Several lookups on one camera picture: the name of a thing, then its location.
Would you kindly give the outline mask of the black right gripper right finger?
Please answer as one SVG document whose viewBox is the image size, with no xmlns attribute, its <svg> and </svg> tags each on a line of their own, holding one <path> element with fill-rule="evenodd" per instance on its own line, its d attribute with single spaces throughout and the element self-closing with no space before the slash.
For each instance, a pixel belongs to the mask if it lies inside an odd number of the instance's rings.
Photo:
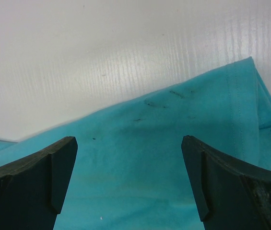
<svg viewBox="0 0 271 230">
<path fill-rule="evenodd" d="M 181 149 L 206 230 L 271 230 L 271 171 L 220 152 L 194 136 Z"/>
</svg>

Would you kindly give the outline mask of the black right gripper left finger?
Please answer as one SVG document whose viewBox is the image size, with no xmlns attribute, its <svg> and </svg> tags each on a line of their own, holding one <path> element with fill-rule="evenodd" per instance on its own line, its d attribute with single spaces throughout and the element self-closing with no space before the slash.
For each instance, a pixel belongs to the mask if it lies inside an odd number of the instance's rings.
<svg viewBox="0 0 271 230">
<path fill-rule="evenodd" d="M 52 230 L 77 155 L 75 137 L 0 167 L 0 230 Z"/>
</svg>

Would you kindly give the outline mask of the cyan t shirt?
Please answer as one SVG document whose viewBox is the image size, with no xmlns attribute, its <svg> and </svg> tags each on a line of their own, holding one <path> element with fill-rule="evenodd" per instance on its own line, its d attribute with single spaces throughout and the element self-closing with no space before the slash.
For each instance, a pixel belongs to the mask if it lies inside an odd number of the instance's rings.
<svg viewBox="0 0 271 230">
<path fill-rule="evenodd" d="M 252 58 L 18 143 L 0 141 L 0 166 L 74 136 L 55 229 L 201 230 L 181 151 L 186 135 L 271 170 L 271 96 Z"/>
</svg>

